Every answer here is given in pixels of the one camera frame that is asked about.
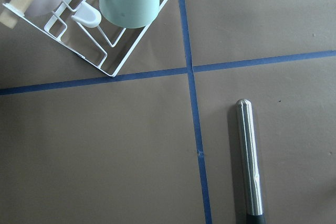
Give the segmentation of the steel muddler black tip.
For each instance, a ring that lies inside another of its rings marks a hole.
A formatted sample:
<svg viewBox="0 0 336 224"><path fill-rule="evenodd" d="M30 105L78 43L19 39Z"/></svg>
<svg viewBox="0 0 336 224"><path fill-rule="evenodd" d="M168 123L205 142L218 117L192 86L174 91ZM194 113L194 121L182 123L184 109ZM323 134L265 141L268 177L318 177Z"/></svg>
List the steel muddler black tip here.
<svg viewBox="0 0 336 224"><path fill-rule="evenodd" d="M246 222L265 223L253 106L247 99L236 102L238 134L243 166Z"/></svg>

